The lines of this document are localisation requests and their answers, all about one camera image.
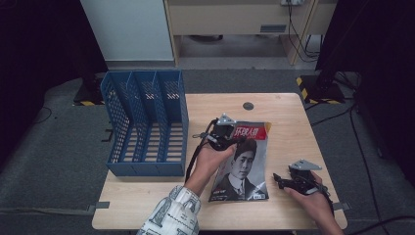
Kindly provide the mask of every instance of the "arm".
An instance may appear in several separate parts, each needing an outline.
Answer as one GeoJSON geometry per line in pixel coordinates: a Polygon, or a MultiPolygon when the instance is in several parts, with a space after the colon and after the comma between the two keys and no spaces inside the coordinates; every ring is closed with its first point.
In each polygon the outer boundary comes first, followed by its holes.
{"type": "MultiPolygon", "coordinates": [[[[314,172],[311,173],[318,183],[322,182],[317,174],[314,172]]],[[[285,187],[284,190],[302,205],[308,215],[314,219],[323,234],[344,234],[333,217],[326,198],[321,193],[315,192],[311,195],[304,196],[292,188],[285,187]]]]}
{"type": "Polygon", "coordinates": [[[184,186],[176,186],[168,197],[162,199],[153,213],[138,231],[140,234],[168,234],[181,231],[183,234],[198,234],[197,214],[201,208],[199,197],[210,177],[219,165],[231,157],[236,145],[217,152],[205,145],[197,158],[195,169],[184,186]]]}

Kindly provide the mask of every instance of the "table top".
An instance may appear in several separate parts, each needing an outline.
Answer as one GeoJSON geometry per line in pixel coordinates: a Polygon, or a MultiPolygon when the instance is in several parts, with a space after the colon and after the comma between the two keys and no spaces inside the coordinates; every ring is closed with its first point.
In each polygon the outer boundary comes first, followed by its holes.
{"type": "MultiPolygon", "coordinates": [[[[300,159],[323,167],[316,171],[329,188],[331,200],[339,201],[321,156],[300,96],[294,93],[186,94],[189,137],[186,167],[200,142],[193,134],[204,132],[212,119],[226,113],[232,119],[268,121],[265,182],[269,199],[260,202],[208,202],[214,180],[211,178],[201,196],[198,214],[201,230],[301,230],[316,229],[302,207],[278,188],[272,173],[290,178],[288,165],[300,159]],[[244,103],[254,108],[247,111],[244,103]]],[[[92,226],[101,230],[138,230],[183,177],[116,177],[108,172],[99,202],[110,202],[107,209],[96,209],[92,226]]],[[[341,228],[347,221],[342,210],[335,211],[341,228]]]]}

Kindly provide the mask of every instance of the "hand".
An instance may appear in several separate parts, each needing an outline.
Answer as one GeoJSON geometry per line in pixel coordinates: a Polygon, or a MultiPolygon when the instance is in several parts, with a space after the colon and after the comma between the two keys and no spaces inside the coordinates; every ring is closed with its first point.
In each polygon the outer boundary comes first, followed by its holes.
{"type": "MultiPolygon", "coordinates": [[[[313,171],[311,174],[317,183],[322,183],[322,179],[313,171]]],[[[335,218],[333,217],[329,203],[326,198],[320,192],[315,192],[311,195],[303,195],[292,188],[285,187],[286,191],[290,196],[296,199],[308,215],[314,219],[317,226],[321,229],[323,234],[344,234],[342,229],[339,227],[335,218]]]]}
{"type": "Polygon", "coordinates": [[[216,151],[210,144],[205,144],[198,154],[195,169],[184,186],[201,196],[210,177],[214,175],[221,163],[235,154],[235,150],[236,144],[224,151],[216,151]]]}

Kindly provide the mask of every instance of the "patterned sleeve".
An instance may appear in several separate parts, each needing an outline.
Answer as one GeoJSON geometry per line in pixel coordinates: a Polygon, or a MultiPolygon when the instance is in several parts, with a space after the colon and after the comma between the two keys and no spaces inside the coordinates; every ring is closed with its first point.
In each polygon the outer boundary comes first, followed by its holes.
{"type": "Polygon", "coordinates": [[[201,201],[196,194],[183,186],[176,186],[159,202],[137,235],[197,235],[200,209],[201,201]]]}

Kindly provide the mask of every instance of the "blue plastic organizer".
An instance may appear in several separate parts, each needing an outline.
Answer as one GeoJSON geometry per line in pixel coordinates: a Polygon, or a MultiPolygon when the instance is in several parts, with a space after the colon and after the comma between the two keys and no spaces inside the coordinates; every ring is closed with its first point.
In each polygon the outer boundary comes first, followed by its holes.
{"type": "Polygon", "coordinates": [[[183,176],[189,118],[181,71],[108,71],[101,92],[115,137],[110,171],[183,176]]]}

